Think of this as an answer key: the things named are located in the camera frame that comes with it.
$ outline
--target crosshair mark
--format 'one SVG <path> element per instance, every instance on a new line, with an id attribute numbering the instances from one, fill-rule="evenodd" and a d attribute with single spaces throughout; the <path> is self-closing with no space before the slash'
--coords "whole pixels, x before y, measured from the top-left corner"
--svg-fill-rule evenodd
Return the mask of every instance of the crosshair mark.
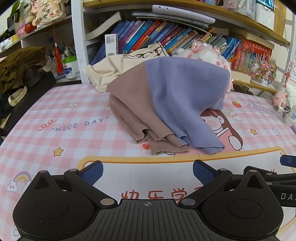
<path id="1" fill-rule="evenodd" d="M 146 202 L 146 203 L 143 203 L 143 205 L 145 205 L 146 207 L 150 207 L 150 206 L 153 205 L 153 204 L 150 203 L 150 202 Z"/>

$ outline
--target white tablet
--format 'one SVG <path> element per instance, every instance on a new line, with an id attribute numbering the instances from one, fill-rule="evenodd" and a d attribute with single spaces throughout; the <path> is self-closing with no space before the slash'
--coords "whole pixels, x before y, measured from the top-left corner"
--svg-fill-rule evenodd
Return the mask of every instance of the white tablet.
<path id="1" fill-rule="evenodd" d="M 191 12 L 191 11 L 176 8 L 176 7 L 167 7 L 162 5 L 152 5 L 152 12 L 190 18 L 190 19 L 198 20 L 204 23 L 214 23 L 216 21 L 216 19 L 214 18 L 205 16 L 196 12 Z"/>

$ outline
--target pink plush toy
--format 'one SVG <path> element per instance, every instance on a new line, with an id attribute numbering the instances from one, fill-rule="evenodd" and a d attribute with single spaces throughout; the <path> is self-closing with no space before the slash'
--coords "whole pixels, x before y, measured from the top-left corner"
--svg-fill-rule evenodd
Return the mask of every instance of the pink plush toy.
<path id="1" fill-rule="evenodd" d="M 288 97 L 289 95 L 283 91 L 276 92 L 273 99 L 274 106 L 286 108 L 286 100 Z"/>

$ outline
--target pink checkered bedsheet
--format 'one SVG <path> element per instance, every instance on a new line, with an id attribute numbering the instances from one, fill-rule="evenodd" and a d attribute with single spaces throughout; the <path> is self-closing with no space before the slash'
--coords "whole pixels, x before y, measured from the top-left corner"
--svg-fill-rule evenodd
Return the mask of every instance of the pink checkered bedsheet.
<path id="1" fill-rule="evenodd" d="M 17 240 L 12 211 L 39 170 L 62 174 L 86 156 L 151 156 L 147 143 L 135 144 L 118 125 L 108 97 L 109 93 L 99 93 L 91 84 L 55 87 L 25 113 L 7 136 L 0 147 L 3 241 Z M 222 130 L 231 132 L 223 140 L 228 142 L 224 152 L 280 146 L 287 154 L 296 154 L 296 134 L 270 104 L 251 95 L 227 94 L 222 112 L 214 113 L 227 124 Z M 229 136 L 236 136 L 233 143 L 229 143 Z"/>

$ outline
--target beige t-shirt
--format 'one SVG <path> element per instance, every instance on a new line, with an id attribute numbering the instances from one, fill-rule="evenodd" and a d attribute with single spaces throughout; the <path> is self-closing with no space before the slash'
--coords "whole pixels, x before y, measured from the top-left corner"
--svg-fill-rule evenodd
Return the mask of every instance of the beige t-shirt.
<path id="1" fill-rule="evenodd" d="M 107 85 L 125 71 L 136 65 L 161 56 L 169 56 L 159 44 L 136 50 L 130 54 L 107 56 L 100 62 L 84 68 L 84 72 L 99 92 L 106 92 Z"/>

